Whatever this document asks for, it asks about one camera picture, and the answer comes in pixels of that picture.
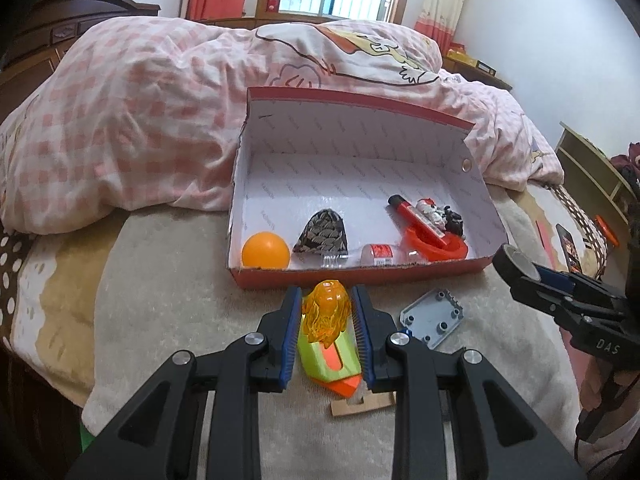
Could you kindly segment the black tape roll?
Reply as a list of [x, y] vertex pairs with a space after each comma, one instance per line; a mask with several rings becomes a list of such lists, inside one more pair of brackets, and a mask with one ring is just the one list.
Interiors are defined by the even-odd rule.
[[492, 257], [492, 265], [500, 278], [513, 286], [521, 278], [541, 280], [537, 267], [517, 247], [503, 244]]

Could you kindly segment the grey plastic plate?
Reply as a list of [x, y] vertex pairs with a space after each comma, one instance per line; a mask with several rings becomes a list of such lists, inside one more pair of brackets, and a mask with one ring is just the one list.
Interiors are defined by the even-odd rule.
[[460, 325], [462, 305], [448, 289], [433, 289], [400, 311], [399, 324], [413, 338], [435, 350]]

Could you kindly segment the notched wooden piece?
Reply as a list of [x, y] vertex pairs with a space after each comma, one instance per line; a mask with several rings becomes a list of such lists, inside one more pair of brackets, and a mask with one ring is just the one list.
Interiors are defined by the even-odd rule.
[[369, 392], [359, 400], [334, 400], [330, 403], [330, 411], [333, 417], [348, 417], [384, 410], [395, 404], [396, 393], [394, 392]]

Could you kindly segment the green orange plastic toy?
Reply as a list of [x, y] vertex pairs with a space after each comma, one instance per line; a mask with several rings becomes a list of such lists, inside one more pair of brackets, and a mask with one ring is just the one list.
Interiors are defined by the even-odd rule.
[[344, 399], [358, 389], [362, 375], [354, 338], [343, 332], [328, 348], [299, 333], [297, 350], [309, 379]]

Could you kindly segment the orange translucent flame toy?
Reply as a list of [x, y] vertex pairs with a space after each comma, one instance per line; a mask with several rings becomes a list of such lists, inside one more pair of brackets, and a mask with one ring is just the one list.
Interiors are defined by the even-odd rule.
[[352, 302], [340, 281], [325, 280], [303, 299], [302, 312], [300, 328], [307, 340], [329, 348], [346, 330]]

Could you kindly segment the smartphone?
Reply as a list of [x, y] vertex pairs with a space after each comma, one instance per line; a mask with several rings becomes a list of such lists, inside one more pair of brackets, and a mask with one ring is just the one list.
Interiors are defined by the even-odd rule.
[[555, 225], [555, 229], [560, 238], [567, 269], [570, 272], [582, 273], [582, 264], [580, 263], [578, 250], [574, 243], [572, 234], [570, 234], [570, 231], [567, 228], [564, 228], [564, 226], [559, 223]]

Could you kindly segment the pink flat strip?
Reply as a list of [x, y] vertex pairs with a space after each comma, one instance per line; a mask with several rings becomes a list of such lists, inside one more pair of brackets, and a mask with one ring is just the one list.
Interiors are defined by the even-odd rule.
[[540, 238], [541, 245], [544, 248], [544, 252], [548, 257], [549, 266], [551, 269], [555, 269], [555, 258], [554, 258], [553, 247], [551, 244], [551, 238], [542, 222], [540, 222], [539, 220], [536, 220], [535, 226], [538, 232], [538, 236]]

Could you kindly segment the olive wooden shelf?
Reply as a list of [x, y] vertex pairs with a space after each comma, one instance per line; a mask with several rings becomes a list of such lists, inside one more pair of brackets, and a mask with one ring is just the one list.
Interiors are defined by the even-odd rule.
[[628, 208], [634, 202], [631, 187], [605, 154], [587, 138], [560, 122], [563, 132], [556, 154], [564, 169], [564, 188], [594, 223], [604, 222], [605, 232], [618, 246], [610, 245], [613, 262], [627, 271], [629, 240]]

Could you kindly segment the patterned bed sheet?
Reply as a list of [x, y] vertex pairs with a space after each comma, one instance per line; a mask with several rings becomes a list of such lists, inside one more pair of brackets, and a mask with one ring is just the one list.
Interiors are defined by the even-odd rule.
[[94, 386], [96, 294], [127, 218], [60, 235], [1, 229], [1, 348], [77, 406]]

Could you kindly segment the clear plastic bottle red label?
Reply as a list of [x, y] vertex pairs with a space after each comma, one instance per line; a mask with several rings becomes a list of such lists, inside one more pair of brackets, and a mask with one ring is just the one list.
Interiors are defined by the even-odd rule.
[[369, 266], [399, 266], [407, 261], [405, 251], [398, 245], [367, 244], [335, 255], [323, 255], [322, 268], [368, 268]]

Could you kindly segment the orange ball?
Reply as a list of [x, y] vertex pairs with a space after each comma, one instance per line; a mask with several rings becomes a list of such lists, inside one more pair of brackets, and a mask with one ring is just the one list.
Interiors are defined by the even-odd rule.
[[285, 240], [273, 232], [258, 232], [244, 243], [241, 262], [247, 268], [284, 270], [291, 261]]

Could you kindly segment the wooden side table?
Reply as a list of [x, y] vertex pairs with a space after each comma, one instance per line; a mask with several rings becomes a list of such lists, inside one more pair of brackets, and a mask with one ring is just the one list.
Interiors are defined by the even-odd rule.
[[454, 58], [445, 56], [442, 59], [442, 68], [449, 73], [459, 74], [468, 81], [479, 81], [488, 86], [511, 91], [512, 86], [498, 77], [492, 76], [490, 73], [484, 72], [479, 68], [457, 61]]

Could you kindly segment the dark patterned fabric pouch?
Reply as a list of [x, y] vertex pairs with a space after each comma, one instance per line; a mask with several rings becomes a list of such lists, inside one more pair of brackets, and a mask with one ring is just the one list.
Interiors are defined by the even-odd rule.
[[300, 232], [293, 252], [320, 256], [347, 255], [348, 241], [343, 218], [330, 208], [317, 211]]

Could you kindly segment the yellow box on table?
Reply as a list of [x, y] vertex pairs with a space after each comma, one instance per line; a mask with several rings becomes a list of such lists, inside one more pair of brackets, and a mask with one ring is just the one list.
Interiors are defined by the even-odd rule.
[[490, 76], [495, 76], [496, 70], [486, 63], [472, 58], [464, 49], [450, 48], [446, 54], [446, 60], [449, 62], [462, 64], [480, 70], [481, 72]]

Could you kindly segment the red shoe box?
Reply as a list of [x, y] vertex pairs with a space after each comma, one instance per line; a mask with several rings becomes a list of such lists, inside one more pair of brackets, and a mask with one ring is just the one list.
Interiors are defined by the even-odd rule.
[[[472, 124], [409, 103], [341, 91], [254, 87], [247, 92], [229, 219], [228, 268], [244, 289], [392, 284], [474, 273], [508, 236], [465, 138]], [[464, 258], [363, 266], [367, 244], [397, 245], [405, 219], [388, 202], [430, 198], [462, 217]], [[348, 256], [327, 268], [296, 256], [284, 270], [255, 269], [241, 258], [254, 234], [294, 245], [322, 209], [343, 219]]]

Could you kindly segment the pink checked duvet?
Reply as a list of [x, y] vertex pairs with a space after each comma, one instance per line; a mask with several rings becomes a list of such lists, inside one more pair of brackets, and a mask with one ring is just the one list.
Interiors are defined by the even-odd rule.
[[252, 87], [326, 89], [407, 102], [472, 124], [486, 182], [559, 185], [546, 138], [509, 92], [447, 72], [436, 42], [384, 22], [223, 28], [112, 18], [78, 39], [2, 122], [1, 222], [68, 233], [116, 208], [230, 204]]

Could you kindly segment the dark wooden headboard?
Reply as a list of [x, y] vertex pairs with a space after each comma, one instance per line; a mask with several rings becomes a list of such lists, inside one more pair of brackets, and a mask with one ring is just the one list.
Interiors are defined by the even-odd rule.
[[38, 0], [1, 58], [1, 116], [11, 114], [49, 78], [89, 28], [119, 16], [157, 16], [134, 0]]

